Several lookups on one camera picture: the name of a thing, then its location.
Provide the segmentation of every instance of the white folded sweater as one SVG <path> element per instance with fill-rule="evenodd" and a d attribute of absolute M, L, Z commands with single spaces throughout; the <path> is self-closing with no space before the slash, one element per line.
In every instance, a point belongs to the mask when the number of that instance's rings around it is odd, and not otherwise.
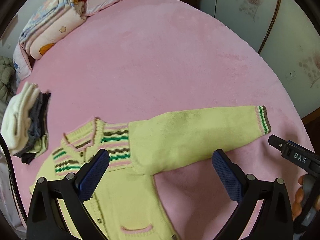
<path fill-rule="evenodd" d="M 11 155 L 21 151 L 29 140 L 28 130 L 31 125 L 29 110 L 36 102 L 39 93 L 37 85 L 26 82 L 22 91 L 9 101 L 0 133 Z"/>

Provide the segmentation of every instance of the black folded garment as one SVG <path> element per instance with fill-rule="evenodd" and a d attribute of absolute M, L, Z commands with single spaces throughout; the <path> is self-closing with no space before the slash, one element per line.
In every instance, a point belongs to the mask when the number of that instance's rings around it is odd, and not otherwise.
<path fill-rule="evenodd" d="M 36 153 L 28 153 L 28 151 L 31 150 L 36 141 L 47 132 L 46 115 L 50 96 L 50 93 L 40 93 L 33 107 L 29 111 L 29 118 L 31 119 L 31 125 L 28 130 L 29 140 L 26 146 L 14 155 L 20 157 L 22 163 L 30 164 L 32 162 Z"/>

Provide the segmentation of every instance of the pink blanket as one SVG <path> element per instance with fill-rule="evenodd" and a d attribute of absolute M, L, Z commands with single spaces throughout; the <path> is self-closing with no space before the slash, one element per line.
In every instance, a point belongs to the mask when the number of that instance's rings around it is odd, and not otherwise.
<path fill-rule="evenodd" d="M 13 158 L 27 209 L 28 187 L 60 145 L 62 133 L 93 116 L 117 123 L 168 111 L 265 105 L 271 133 L 313 149 L 267 63 L 221 22 L 177 0 L 123 0 L 102 10 L 53 46 L 26 80 L 52 93 L 48 151 L 30 165 Z M 228 156 L 258 179 L 284 178 L 293 199 L 303 171 L 281 158 L 268 136 Z M 213 239 L 236 207 L 210 160 L 155 177 L 165 210 L 184 240 Z M 251 220 L 243 236 L 252 225 Z"/>

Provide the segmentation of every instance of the wall outlet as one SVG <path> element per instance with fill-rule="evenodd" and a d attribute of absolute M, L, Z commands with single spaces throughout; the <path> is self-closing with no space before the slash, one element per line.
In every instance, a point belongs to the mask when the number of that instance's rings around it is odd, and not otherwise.
<path fill-rule="evenodd" d="M 289 72 L 289 73 L 287 73 L 287 74 L 285 75 L 285 77 L 287 78 L 287 80 L 292 80 L 292 79 L 294 79 L 296 76 L 297 76 L 297 75 L 296 75 L 296 73 L 295 73 L 294 70 L 292 70 L 291 72 Z"/>

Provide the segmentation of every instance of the pink pocket trim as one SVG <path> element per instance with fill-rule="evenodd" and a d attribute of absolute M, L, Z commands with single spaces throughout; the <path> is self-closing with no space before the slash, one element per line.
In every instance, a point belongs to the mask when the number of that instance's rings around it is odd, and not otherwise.
<path fill-rule="evenodd" d="M 146 233 L 149 232 L 153 229 L 153 225 L 148 225 L 146 228 L 143 229 L 137 229 L 137 230 L 130 230 L 125 227 L 121 227 L 121 231 L 124 232 L 125 234 L 140 234 L 140 233 Z"/>

